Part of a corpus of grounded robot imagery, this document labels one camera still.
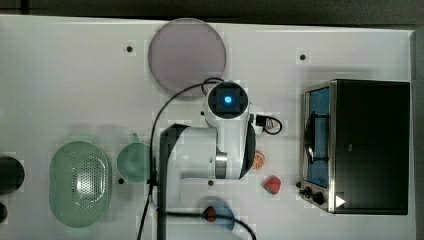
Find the white tabletop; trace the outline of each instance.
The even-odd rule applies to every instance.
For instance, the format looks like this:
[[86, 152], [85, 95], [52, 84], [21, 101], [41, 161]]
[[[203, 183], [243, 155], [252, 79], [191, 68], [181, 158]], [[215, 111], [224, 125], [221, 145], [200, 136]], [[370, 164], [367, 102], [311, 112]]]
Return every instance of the white tabletop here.
[[[150, 40], [164, 23], [0, 16], [0, 152], [19, 159], [26, 171], [23, 187], [0, 197], [9, 210], [0, 224], [1, 239], [135, 239], [146, 189], [116, 184], [116, 157], [130, 133], [146, 139], [168, 98], [147, 64]], [[240, 81], [252, 103], [281, 119], [285, 128], [277, 136], [257, 138], [257, 149], [266, 155], [262, 169], [238, 182], [217, 181], [215, 188], [188, 180], [182, 191], [222, 197], [260, 240], [415, 239], [412, 157], [407, 216], [330, 215], [300, 199], [294, 186], [301, 178], [302, 89], [335, 78], [410, 81], [411, 32], [211, 25], [227, 48], [224, 78]], [[126, 52], [128, 45], [132, 53]], [[205, 126], [201, 110], [201, 100], [176, 101], [160, 128], [173, 122]], [[86, 137], [112, 161], [113, 193], [98, 223], [75, 230], [50, 210], [49, 164], [64, 143]], [[269, 175], [282, 180], [276, 196], [260, 186]], [[190, 194], [182, 195], [190, 204]], [[152, 239], [152, 219], [150, 213], [143, 239]]]

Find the oven handle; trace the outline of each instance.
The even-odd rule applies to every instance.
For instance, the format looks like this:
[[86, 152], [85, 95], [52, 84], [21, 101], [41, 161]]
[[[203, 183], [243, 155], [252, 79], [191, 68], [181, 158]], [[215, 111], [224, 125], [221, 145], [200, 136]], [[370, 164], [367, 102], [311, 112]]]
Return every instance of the oven handle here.
[[308, 118], [308, 122], [306, 124], [305, 132], [304, 132], [304, 147], [306, 156], [308, 157], [308, 162], [310, 164], [313, 164], [314, 161], [318, 160], [325, 160], [327, 161], [328, 158], [317, 158], [314, 157], [314, 151], [315, 151], [315, 119], [317, 118], [326, 118], [330, 119], [329, 114], [316, 114], [315, 111], [311, 113], [311, 115]]

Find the black cable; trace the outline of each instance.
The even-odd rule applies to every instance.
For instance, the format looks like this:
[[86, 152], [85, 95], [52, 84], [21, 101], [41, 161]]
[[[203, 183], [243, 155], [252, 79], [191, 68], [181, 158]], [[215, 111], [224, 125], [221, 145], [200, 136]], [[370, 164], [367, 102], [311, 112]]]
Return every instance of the black cable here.
[[278, 124], [280, 125], [280, 129], [278, 129], [277, 132], [269, 132], [268, 130], [266, 130], [266, 128], [264, 127], [264, 132], [268, 133], [269, 135], [277, 135], [281, 132], [281, 130], [283, 130], [283, 124], [281, 123], [280, 120], [276, 119], [275, 117], [270, 117], [270, 116], [266, 116], [266, 118], [275, 120], [276, 122], [278, 122]]
[[158, 114], [156, 115], [155, 121], [153, 122], [153, 127], [152, 127], [152, 132], [150, 134], [150, 149], [149, 149], [149, 160], [150, 160], [150, 178], [147, 181], [147, 184], [149, 184], [149, 194], [147, 195], [147, 199], [146, 199], [146, 205], [144, 206], [144, 211], [143, 211], [143, 217], [141, 219], [140, 222], [140, 227], [138, 230], [138, 236], [137, 236], [137, 240], [141, 239], [141, 233], [143, 231], [143, 226], [144, 226], [144, 222], [146, 219], [146, 214], [147, 214], [147, 209], [149, 206], [149, 198], [152, 196], [153, 193], [153, 187], [157, 186], [157, 171], [156, 171], [156, 162], [153, 159], [153, 137], [155, 135], [155, 128], [156, 128], [156, 124], [159, 120], [159, 116], [162, 114], [163, 110], [165, 110], [165, 108], [169, 105], [169, 103], [174, 100], [175, 98], [177, 98], [178, 96], [180, 96], [181, 94], [183, 94], [184, 92], [187, 92], [193, 88], [197, 88], [197, 87], [202, 87], [202, 89], [204, 90], [204, 85], [206, 84], [215, 84], [215, 83], [219, 83], [219, 82], [224, 82], [223, 79], [221, 78], [208, 78], [205, 81], [203, 81], [203, 83], [199, 83], [199, 84], [195, 84], [192, 85], [190, 87], [184, 88], [183, 90], [179, 91], [178, 93], [174, 94], [163, 106], [162, 108], [159, 110]]
[[141, 239], [141, 233], [143, 232], [143, 226], [144, 226], [144, 221], [146, 220], [147, 209], [149, 208], [149, 196], [151, 196], [152, 193], [153, 193], [153, 185], [150, 184], [149, 185], [149, 193], [148, 193], [147, 199], [146, 199], [146, 205], [144, 205], [143, 217], [141, 218], [140, 227], [138, 229], [137, 239]]
[[168, 216], [175, 216], [175, 217], [217, 217], [217, 218], [223, 218], [223, 219], [227, 219], [227, 220], [231, 220], [233, 222], [236, 222], [238, 224], [240, 224], [241, 226], [243, 226], [250, 234], [250, 236], [252, 237], [252, 240], [256, 240], [256, 235], [253, 232], [253, 230], [244, 222], [234, 218], [234, 217], [230, 217], [230, 216], [225, 216], [225, 215], [219, 215], [219, 214], [198, 214], [198, 213], [179, 213], [179, 212], [166, 212], [166, 215]]

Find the oven knob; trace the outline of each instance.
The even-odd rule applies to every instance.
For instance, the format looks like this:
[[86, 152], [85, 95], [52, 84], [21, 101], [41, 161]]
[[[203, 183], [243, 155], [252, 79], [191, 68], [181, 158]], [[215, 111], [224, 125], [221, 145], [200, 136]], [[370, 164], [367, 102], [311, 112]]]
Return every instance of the oven knob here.
[[324, 203], [324, 195], [321, 192], [317, 192], [311, 195], [312, 200], [316, 202], [318, 205], [322, 205]]
[[305, 198], [309, 198], [312, 194], [312, 189], [310, 187], [305, 187], [303, 190], [299, 190], [299, 193], [304, 195]]

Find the green basket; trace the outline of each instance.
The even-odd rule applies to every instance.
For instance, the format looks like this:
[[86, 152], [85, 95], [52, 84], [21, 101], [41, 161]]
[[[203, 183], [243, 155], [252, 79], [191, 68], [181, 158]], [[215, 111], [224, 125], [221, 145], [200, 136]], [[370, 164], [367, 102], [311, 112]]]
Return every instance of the green basket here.
[[94, 145], [75, 141], [61, 147], [50, 164], [50, 208], [63, 224], [73, 228], [97, 222], [109, 205], [112, 169]]

